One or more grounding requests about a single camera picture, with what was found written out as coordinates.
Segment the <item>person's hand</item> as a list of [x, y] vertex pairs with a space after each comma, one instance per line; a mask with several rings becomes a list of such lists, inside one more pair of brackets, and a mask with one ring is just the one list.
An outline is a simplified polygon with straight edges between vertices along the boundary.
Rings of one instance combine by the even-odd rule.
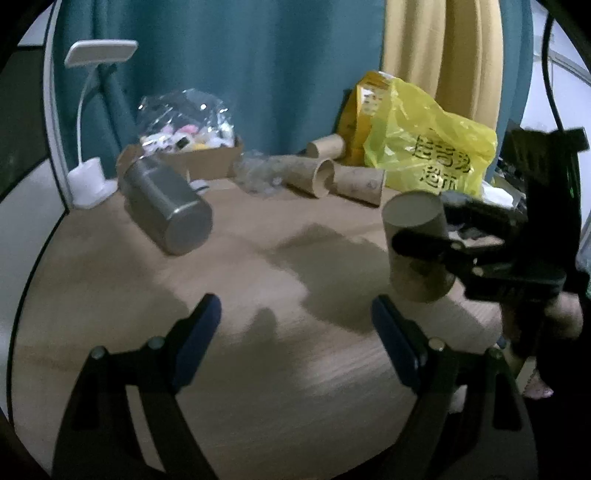
[[588, 348], [587, 295], [562, 292], [549, 301], [525, 298], [500, 308], [512, 353], [536, 361], [525, 396], [541, 400], [574, 392], [581, 385]]

